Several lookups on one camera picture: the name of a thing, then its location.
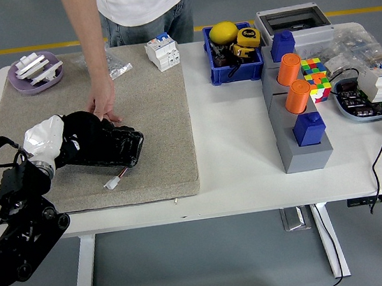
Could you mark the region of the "person's right hand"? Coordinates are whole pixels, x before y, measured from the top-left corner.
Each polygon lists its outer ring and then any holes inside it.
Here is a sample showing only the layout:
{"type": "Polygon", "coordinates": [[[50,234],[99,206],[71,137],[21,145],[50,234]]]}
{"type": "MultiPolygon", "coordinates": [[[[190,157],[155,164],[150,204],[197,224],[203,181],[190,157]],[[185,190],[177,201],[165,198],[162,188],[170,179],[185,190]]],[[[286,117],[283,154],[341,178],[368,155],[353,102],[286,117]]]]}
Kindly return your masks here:
{"type": "Polygon", "coordinates": [[[122,122],[122,117],[114,111],[115,86],[110,76],[96,76],[91,79],[91,89],[86,111],[94,114],[100,121],[122,122]]]}

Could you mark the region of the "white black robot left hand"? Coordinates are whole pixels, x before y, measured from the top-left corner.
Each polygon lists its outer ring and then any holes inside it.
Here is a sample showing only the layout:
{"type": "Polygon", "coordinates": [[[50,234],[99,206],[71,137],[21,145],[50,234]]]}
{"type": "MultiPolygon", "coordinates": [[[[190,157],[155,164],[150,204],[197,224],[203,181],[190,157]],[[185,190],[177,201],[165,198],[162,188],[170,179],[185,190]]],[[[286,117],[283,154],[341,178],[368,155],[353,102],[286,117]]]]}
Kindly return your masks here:
{"type": "Polygon", "coordinates": [[[29,154],[30,162],[52,178],[57,170],[55,159],[61,154],[64,121],[58,115],[43,120],[24,134],[23,149],[29,154]]]}

